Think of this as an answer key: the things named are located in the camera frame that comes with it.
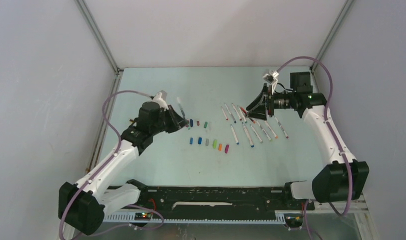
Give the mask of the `green cap marker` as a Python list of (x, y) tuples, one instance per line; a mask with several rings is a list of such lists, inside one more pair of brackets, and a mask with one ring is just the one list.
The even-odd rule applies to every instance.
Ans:
[(260, 122), (259, 121), (255, 121), (256, 122), (256, 124), (260, 127), (260, 129), (262, 130), (262, 132), (265, 134), (265, 136), (267, 137), (267, 139), (269, 140), (269, 141), (272, 141), (272, 138), (270, 137), (270, 135), (268, 134), (268, 132), (262, 127), (262, 125), (260, 124)]

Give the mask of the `red ink clear pen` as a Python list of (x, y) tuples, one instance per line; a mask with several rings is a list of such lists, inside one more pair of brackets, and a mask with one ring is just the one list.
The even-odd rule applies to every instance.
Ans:
[(242, 113), (243, 113), (243, 115), (244, 115), (244, 117), (245, 117), (246, 119), (250, 119), (250, 121), (251, 121), (253, 124), (256, 123), (256, 121), (255, 121), (254, 119), (252, 119), (252, 118), (248, 115), (247, 111), (246, 111), (243, 107), (239, 106), (239, 108), (240, 108), (240, 110), (242, 111)]

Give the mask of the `teal cap marker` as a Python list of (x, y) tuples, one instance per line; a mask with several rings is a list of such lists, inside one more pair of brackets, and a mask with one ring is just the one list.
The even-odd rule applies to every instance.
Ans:
[(244, 123), (247, 123), (247, 119), (245, 117), (245, 113), (242, 111), (241, 106), (238, 106), (238, 111), (241, 114), (242, 120)]

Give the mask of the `brown cap marker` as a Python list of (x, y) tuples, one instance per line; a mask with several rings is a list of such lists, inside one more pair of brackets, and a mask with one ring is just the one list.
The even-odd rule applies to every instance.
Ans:
[(232, 105), (232, 107), (233, 107), (233, 109), (234, 109), (234, 111), (235, 111), (235, 113), (236, 113), (238, 119), (239, 119), (240, 121), (242, 121), (242, 117), (241, 117), (241, 115), (240, 115), (238, 109), (236, 108), (235, 104), (232, 103), (231, 105)]

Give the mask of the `green ink clear pen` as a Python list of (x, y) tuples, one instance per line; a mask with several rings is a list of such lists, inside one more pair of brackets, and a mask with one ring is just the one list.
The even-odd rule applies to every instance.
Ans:
[(180, 100), (179, 97), (176, 97), (176, 100), (177, 100), (177, 103), (178, 103), (178, 106), (179, 106), (181, 115), (182, 115), (182, 117), (186, 120), (186, 128), (187, 128), (188, 130), (190, 130), (190, 128), (191, 128), (191, 127), (190, 127), (190, 123), (189, 123), (189, 120), (186, 118), (185, 111), (184, 111), (184, 109), (183, 109), (181, 100)]

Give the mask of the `purple cap marker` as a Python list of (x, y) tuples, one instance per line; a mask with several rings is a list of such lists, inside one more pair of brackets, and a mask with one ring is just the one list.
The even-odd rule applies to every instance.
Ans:
[(279, 125), (281, 131), (283, 132), (285, 138), (286, 138), (286, 139), (289, 139), (289, 135), (288, 135), (288, 133), (286, 132), (286, 130), (285, 130), (285, 128), (283, 127), (283, 125), (282, 125), (282, 123), (280, 122), (280, 120), (279, 120), (279, 119), (277, 118), (277, 116), (275, 116), (275, 115), (274, 115), (274, 118), (275, 118), (277, 124)]

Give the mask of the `dark blue cap marker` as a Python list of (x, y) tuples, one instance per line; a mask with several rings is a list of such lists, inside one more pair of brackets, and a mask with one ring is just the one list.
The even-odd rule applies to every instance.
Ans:
[(237, 121), (236, 121), (236, 119), (235, 119), (235, 117), (234, 117), (234, 115), (233, 115), (232, 111), (230, 110), (230, 108), (229, 108), (228, 104), (227, 104), (227, 103), (224, 103), (224, 105), (225, 105), (225, 107), (226, 107), (226, 109), (227, 109), (227, 111), (228, 111), (229, 115), (231, 116), (232, 121), (233, 121), (234, 123), (237, 123)]

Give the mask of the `orange cap marker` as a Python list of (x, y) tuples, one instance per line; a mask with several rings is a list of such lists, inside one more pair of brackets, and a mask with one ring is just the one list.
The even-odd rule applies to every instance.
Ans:
[(265, 125), (268, 127), (268, 129), (270, 130), (270, 132), (272, 133), (273, 137), (275, 139), (278, 139), (278, 135), (276, 134), (276, 132), (273, 130), (273, 128), (270, 126), (268, 121), (264, 121)]

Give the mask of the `red cap marker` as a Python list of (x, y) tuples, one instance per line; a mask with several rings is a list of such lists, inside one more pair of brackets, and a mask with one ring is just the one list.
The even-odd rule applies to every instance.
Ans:
[(223, 115), (224, 115), (226, 121), (227, 121), (229, 118), (228, 118), (228, 116), (227, 116), (227, 114), (226, 114), (226, 112), (225, 112), (225, 109), (224, 109), (222, 106), (221, 106), (220, 108), (221, 108), (221, 110), (222, 110), (222, 113), (223, 113)]

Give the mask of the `light blue marker body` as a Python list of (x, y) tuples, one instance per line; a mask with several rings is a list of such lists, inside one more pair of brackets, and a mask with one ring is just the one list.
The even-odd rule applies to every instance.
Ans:
[(235, 131), (233, 125), (230, 125), (230, 127), (231, 127), (231, 132), (232, 132), (233, 138), (234, 138), (236, 144), (239, 145), (239, 139), (237, 137), (237, 134), (236, 134), (236, 131)]

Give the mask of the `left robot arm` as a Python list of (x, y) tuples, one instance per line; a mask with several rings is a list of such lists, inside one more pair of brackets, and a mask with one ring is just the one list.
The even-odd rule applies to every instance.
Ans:
[(174, 133), (187, 124), (171, 105), (148, 101), (142, 104), (138, 117), (120, 135), (112, 151), (76, 183), (64, 183), (59, 189), (58, 217), (81, 233), (90, 236), (104, 217), (128, 205), (143, 208), (149, 195), (126, 183), (115, 190), (108, 187), (116, 176), (137, 159), (153, 142), (155, 135)]

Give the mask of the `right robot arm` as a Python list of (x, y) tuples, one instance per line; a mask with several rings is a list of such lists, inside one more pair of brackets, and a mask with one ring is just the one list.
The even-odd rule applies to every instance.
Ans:
[(302, 200), (319, 203), (357, 200), (369, 174), (366, 162), (358, 161), (337, 131), (322, 93), (315, 93), (309, 72), (290, 74), (291, 91), (276, 92), (279, 74), (264, 75), (265, 84), (256, 99), (246, 107), (247, 116), (267, 120), (275, 110), (295, 110), (314, 133), (323, 169), (308, 181), (288, 182), (282, 204), (294, 209)]

